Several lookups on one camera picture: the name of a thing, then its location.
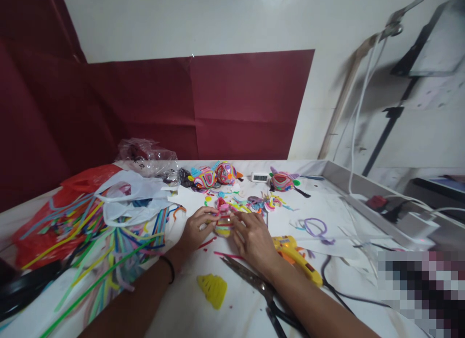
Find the yellow glue gun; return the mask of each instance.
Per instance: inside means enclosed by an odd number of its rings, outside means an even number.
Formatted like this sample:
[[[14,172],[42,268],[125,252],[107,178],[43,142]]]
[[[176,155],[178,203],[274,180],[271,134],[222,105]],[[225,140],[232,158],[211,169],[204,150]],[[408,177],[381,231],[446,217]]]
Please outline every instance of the yellow glue gun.
[[[290,258],[296,262],[305,272],[310,281],[313,281],[318,287],[323,286],[323,279],[320,274],[305,260],[305,258],[296,250],[297,242],[292,236],[277,236],[273,238],[275,249],[284,259]]]

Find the scissors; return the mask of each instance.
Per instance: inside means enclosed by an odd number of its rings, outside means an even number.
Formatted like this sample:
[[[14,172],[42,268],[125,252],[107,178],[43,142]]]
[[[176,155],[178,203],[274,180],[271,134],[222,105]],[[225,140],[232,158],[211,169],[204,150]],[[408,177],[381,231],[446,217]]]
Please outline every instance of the scissors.
[[[249,269],[244,267],[239,262],[235,261],[228,255],[224,255],[224,258],[221,258],[223,262],[226,263],[228,267],[234,270],[242,279],[248,282],[252,287],[254,287],[258,292],[265,297],[266,304],[268,308],[266,309],[266,313],[273,324],[275,331],[279,338],[287,338],[284,330],[281,327],[277,318],[282,319],[284,322],[288,323],[290,326],[294,327],[304,337],[308,337],[307,331],[305,330],[304,326],[299,322],[299,320],[291,315],[286,314],[281,309],[279,309],[273,299],[274,295],[276,294],[276,290],[273,286],[271,286],[268,282],[263,280],[258,275],[255,275]]]

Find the hand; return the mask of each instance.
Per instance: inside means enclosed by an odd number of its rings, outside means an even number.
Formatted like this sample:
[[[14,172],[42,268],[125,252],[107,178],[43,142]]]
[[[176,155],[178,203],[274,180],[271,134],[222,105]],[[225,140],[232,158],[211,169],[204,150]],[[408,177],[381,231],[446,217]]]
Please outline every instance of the hand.
[[[216,223],[214,223],[214,221],[219,220],[219,216],[214,216],[210,213],[217,214],[218,210],[213,207],[201,207],[187,219],[183,235],[175,246],[177,249],[181,249],[187,254],[190,254],[199,248],[208,234],[215,228]],[[207,223],[207,221],[212,222],[208,223],[203,230],[200,230],[201,225]]]
[[[270,280],[273,270],[281,265],[283,258],[277,253],[262,216],[238,212],[232,221],[234,229],[231,234],[239,254]]]

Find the red paper backdrop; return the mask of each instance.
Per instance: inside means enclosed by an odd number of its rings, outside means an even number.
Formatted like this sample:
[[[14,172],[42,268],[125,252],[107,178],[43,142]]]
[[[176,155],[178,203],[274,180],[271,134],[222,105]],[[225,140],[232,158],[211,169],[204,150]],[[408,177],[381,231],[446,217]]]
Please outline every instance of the red paper backdrop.
[[[62,0],[0,13],[0,211],[112,162],[123,138],[184,160],[287,158],[314,50],[86,64]]]
[[[313,53],[194,58],[191,78],[199,157],[287,159]]]

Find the red plastic bag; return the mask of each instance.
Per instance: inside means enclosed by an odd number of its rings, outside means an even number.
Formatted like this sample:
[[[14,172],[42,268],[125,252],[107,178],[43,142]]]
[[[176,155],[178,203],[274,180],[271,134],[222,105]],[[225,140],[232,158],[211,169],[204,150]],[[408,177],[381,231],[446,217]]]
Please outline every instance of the red plastic bag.
[[[122,169],[116,165],[102,165],[96,168],[87,169],[77,175],[64,180],[63,187],[69,187],[75,191],[93,193],[110,177]]]
[[[119,171],[121,171],[121,168],[115,165],[103,165],[85,170],[68,178],[61,183],[63,189],[52,197],[54,208],[61,208],[72,204],[76,199],[82,196],[83,193],[95,192],[99,186]],[[28,223],[13,234],[12,240],[17,247],[15,262],[17,267],[22,268],[57,243],[58,236],[52,230],[47,231],[45,234],[39,234],[40,230],[42,230],[47,223],[44,223],[43,226],[38,227],[25,239],[21,240],[21,237],[32,226],[53,212],[54,211],[50,209],[50,205],[47,202]],[[76,239],[61,245],[34,263],[29,269],[34,270],[58,259],[66,258],[76,246],[84,240],[85,236],[80,235]]]

